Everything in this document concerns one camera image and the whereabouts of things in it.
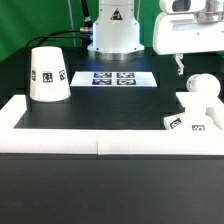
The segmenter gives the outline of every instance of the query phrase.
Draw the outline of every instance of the black cable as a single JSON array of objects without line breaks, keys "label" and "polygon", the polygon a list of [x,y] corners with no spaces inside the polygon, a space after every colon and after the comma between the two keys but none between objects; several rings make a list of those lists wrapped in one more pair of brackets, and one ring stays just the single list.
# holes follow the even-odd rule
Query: black cable
[{"label": "black cable", "polygon": [[82,12],[84,16],[84,26],[85,27],[92,27],[93,22],[91,20],[91,17],[89,15],[89,9],[86,0],[80,0],[82,5]]},{"label": "black cable", "polygon": [[73,38],[79,38],[79,39],[85,39],[87,37],[56,37],[56,36],[40,36],[40,37],[35,37],[32,40],[30,40],[25,47],[28,47],[33,41],[38,40],[38,39],[73,39]]},{"label": "black cable", "polygon": [[[62,30],[62,31],[57,31],[57,32],[51,33],[48,36],[52,37],[52,36],[57,36],[57,35],[65,34],[65,33],[75,33],[75,32],[80,32],[80,30],[79,29]],[[37,46],[40,46],[45,41],[47,41],[48,40],[48,36],[46,36],[45,38],[43,38],[42,40],[40,40],[39,43],[37,44]]]},{"label": "black cable", "polygon": [[84,17],[89,17],[89,9],[86,0],[81,0],[81,5]]}]

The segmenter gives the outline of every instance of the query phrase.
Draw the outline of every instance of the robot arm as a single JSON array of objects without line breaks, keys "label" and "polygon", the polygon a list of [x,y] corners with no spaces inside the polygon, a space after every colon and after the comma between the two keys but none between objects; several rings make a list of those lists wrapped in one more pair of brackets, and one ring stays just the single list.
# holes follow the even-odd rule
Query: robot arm
[{"label": "robot arm", "polygon": [[161,0],[159,5],[167,14],[192,13],[203,10],[205,2],[206,0]]}]

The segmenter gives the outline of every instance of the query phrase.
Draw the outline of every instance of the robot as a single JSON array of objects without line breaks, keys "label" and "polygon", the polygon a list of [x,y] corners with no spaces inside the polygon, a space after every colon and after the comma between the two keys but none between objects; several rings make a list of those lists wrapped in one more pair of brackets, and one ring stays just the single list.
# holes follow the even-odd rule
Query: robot
[{"label": "robot", "polygon": [[153,48],[172,54],[183,74],[184,53],[224,50],[224,0],[160,0]]},{"label": "robot", "polygon": [[141,55],[139,23],[134,0],[99,0],[99,17],[93,24],[89,55],[107,60],[126,60]]}]

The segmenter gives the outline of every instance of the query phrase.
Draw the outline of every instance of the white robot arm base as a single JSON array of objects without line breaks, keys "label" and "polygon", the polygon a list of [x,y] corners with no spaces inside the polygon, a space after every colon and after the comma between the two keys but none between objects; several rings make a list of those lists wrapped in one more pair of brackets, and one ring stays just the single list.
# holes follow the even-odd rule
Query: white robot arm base
[{"label": "white robot arm base", "polygon": [[99,17],[93,24],[90,56],[125,60],[143,53],[140,27],[134,18],[134,0],[100,0]]}]

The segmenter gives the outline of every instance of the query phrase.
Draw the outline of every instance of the white object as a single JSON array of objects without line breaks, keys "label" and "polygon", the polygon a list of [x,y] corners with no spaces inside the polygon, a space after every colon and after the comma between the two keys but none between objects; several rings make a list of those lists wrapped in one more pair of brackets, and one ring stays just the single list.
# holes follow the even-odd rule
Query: white object
[{"label": "white object", "polygon": [[224,22],[198,23],[195,15],[160,13],[155,22],[153,49],[159,55],[224,50]]},{"label": "white object", "polygon": [[26,97],[14,95],[0,110],[0,129],[13,129],[26,110]]},{"label": "white object", "polygon": [[[25,96],[15,96],[3,109],[22,117]],[[0,113],[0,120],[8,122]],[[0,128],[0,153],[96,155],[224,155],[223,132],[143,130],[62,130]]]},{"label": "white object", "polygon": [[176,95],[185,112],[165,117],[167,130],[220,132],[211,117],[206,115],[207,107],[219,105],[216,96],[198,92],[177,92]]},{"label": "white object", "polygon": [[161,10],[167,14],[192,13],[192,12],[201,11],[205,6],[205,1],[206,0],[192,0],[190,1],[190,8],[188,11],[179,11],[179,12],[176,12],[173,9],[173,4],[175,0],[160,0],[159,6]]},{"label": "white object", "polygon": [[72,86],[157,87],[152,72],[76,72]]},{"label": "white object", "polygon": [[173,54],[179,75],[184,73],[180,60],[184,53],[224,50],[224,1],[189,2],[189,10],[175,11],[175,0],[160,0],[162,12],[156,18],[153,32],[153,49],[159,55]]},{"label": "white object", "polygon": [[139,23],[134,18],[134,0],[100,0],[89,54],[103,59],[125,60],[144,50],[139,33]]},{"label": "white object", "polygon": [[187,89],[189,92],[200,92],[218,96],[221,90],[219,80],[211,74],[196,74],[187,80]]},{"label": "white object", "polygon": [[52,102],[64,100],[68,98],[70,94],[61,48],[33,48],[30,74],[30,97],[37,101]]}]

